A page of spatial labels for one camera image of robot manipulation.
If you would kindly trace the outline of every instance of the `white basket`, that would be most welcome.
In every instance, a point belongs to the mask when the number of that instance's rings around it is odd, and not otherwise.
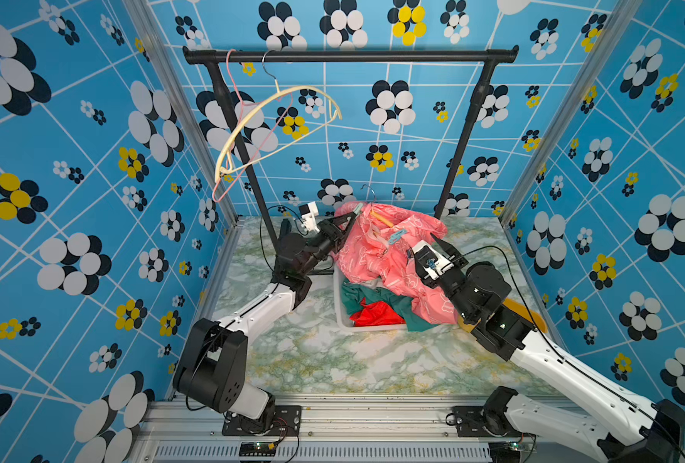
[[[343,282],[345,281],[345,275],[335,264],[335,273],[332,278],[332,284],[335,293],[335,313],[337,313],[337,325],[341,330],[348,333],[361,333],[363,331],[386,331],[386,330],[406,330],[407,324],[383,324],[374,327],[356,327],[355,322],[350,320],[345,306],[342,305],[343,302],[340,300],[340,288],[343,287]]]

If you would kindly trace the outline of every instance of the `blue patterned wallpaper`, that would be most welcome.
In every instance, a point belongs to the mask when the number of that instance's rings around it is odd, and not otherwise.
[[[226,222],[161,88],[120,0],[0,2],[0,461],[122,461],[167,391]]]
[[[685,2],[646,1],[508,223],[572,354],[685,410]]]
[[[149,2],[160,34],[214,155],[227,139],[203,67],[182,48],[266,50],[484,50],[520,46],[501,64],[471,135],[447,208],[461,216],[499,215],[571,82],[604,26],[614,0],[466,2],[460,0],[326,0],[308,2]],[[471,92],[475,63],[269,64],[281,86],[310,84],[340,105],[342,119],[261,162],[265,200],[296,207],[319,201],[332,214],[343,201],[376,199],[434,211],[453,158]],[[221,65],[228,84],[227,69]],[[274,93],[260,63],[230,65],[245,101]],[[257,151],[287,97],[263,109],[244,135]],[[262,146],[272,151],[325,123],[326,98],[295,94],[288,120]],[[234,180],[228,176],[227,181]],[[230,197],[237,212],[258,215],[246,178]]]

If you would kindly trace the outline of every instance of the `pink garment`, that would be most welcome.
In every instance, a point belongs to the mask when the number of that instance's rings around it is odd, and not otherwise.
[[[346,202],[335,211],[335,216],[351,212],[357,204]],[[371,209],[394,226],[387,227],[371,216]],[[391,235],[403,228],[407,233],[398,242],[389,245]],[[413,298],[412,312],[415,315],[433,324],[454,324],[453,304],[439,287],[433,289],[422,284],[414,270],[414,259],[407,259],[407,250],[420,240],[433,242],[430,233],[443,238],[448,228],[435,217],[412,210],[389,204],[366,204],[345,246],[334,258],[351,282],[367,282],[380,275],[384,287],[391,292]]]

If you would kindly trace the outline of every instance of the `metal hanger hook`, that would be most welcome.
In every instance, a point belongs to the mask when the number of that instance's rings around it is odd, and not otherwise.
[[[373,188],[371,188],[371,185],[369,185],[369,184],[367,184],[367,183],[364,183],[364,184],[362,184],[362,185],[360,186],[360,189],[362,190],[362,189],[364,189],[364,188],[366,188],[366,187],[368,187],[368,190],[371,190],[371,193],[374,193],[374,200],[373,200],[372,202],[376,202],[376,192],[374,191]]]
[[[278,78],[276,78],[273,74],[271,74],[270,72],[268,72],[268,69],[265,68],[265,57],[266,57],[266,56],[268,55],[268,53],[270,53],[271,51],[273,51],[273,50],[268,50],[268,51],[266,51],[266,52],[263,54],[263,59],[260,60],[260,63],[263,65],[263,70],[265,71],[265,73],[268,74],[270,77],[272,77],[273,80],[276,82],[276,91],[277,91],[278,93],[280,93],[280,92],[281,92],[281,88],[278,86]]]

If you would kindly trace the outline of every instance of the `black metal bar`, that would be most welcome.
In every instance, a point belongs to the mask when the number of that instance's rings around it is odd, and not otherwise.
[[[208,70],[209,77],[211,77],[211,83],[214,87],[214,98],[216,98],[219,107],[222,108],[222,113],[224,114],[224,119],[227,121],[229,130],[234,130],[237,126],[237,115],[235,114],[235,106],[232,104],[232,99],[229,94],[229,88],[224,81],[224,77],[222,77],[222,71],[219,70],[217,62],[207,61],[203,64],[206,66],[206,70]],[[250,162],[250,155],[248,154],[248,149],[245,146],[245,141],[243,140],[243,135],[241,133],[239,133],[235,139],[235,146],[243,164]],[[268,207],[265,205],[263,192],[260,190],[260,185],[257,183],[255,169],[252,165],[248,165],[247,169],[245,169],[245,173],[250,181],[250,186],[252,186],[252,192],[255,194],[255,202],[257,202],[257,207],[260,209],[260,214],[263,216],[265,227],[268,229],[268,235],[271,237],[273,249],[276,251],[276,254],[278,254],[278,236],[276,235],[275,228],[273,228],[271,216],[268,214]]]
[[[458,173],[458,166],[461,165],[461,159],[463,159],[463,152],[466,151],[468,139],[471,137],[471,131],[474,129],[474,124],[476,124],[477,117],[479,116],[479,109],[484,103],[484,98],[486,98],[486,93],[489,88],[489,81],[491,80],[491,75],[494,73],[497,64],[497,61],[491,60],[484,63],[481,75],[479,76],[479,81],[474,87],[474,92],[471,94],[471,104],[468,106],[466,121],[463,124],[461,136],[458,138],[458,145],[456,145],[456,153],[453,154],[453,160],[450,161],[450,170],[448,171],[448,176],[445,178],[445,183],[443,184],[442,192],[440,193],[440,200],[437,202],[437,207],[435,208],[435,218],[440,218],[442,209],[445,207],[445,200],[448,199],[450,188],[453,187],[453,181],[456,179],[456,174]]]
[[[518,47],[512,50],[486,50],[486,51],[273,51],[265,57],[268,63],[285,62],[349,62],[349,61],[476,61],[495,63],[511,63],[517,58]],[[229,61],[261,62],[263,51],[234,51],[229,56]],[[183,49],[183,55],[189,64],[207,64],[224,62],[227,57],[226,51]]]

